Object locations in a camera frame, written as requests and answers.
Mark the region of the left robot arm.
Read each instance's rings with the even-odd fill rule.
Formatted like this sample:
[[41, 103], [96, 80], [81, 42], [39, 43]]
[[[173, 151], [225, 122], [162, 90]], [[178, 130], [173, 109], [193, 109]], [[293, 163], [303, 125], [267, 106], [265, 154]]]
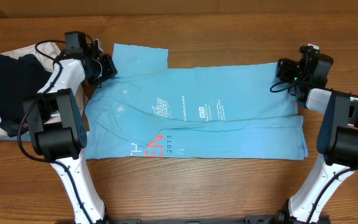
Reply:
[[75, 99], [86, 79], [81, 60], [55, 62], [45, 86], [24, 100], [25, 121], [34, 151], [62, 181], [73, 207], [74, 223], [109, 223], [86, 164], [88, 134]]

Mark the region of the light blue t-shirt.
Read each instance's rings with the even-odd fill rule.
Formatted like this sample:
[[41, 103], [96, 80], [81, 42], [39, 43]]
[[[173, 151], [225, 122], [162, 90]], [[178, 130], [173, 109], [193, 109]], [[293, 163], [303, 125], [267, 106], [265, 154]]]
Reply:
[[274, 63], [169, 68], [168, 50], [123, 44], [112, 56], [117, 75], [85, 109], [87, 159], [308, 155], [295, 98], [270, 91]]

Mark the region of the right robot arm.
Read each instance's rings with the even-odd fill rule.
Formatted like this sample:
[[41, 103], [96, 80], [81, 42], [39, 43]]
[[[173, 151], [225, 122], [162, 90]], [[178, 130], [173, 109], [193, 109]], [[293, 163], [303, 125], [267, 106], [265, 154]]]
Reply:
[[330, 223], [321, 211], [337, 188], [358, 170], [358, 95], [325, 87], [332, 65], [331, 57], [278, 61], [279, 80], [295, 87], [296, 99], [303, 107], [324, 117], [313, 169], [269, 223]]

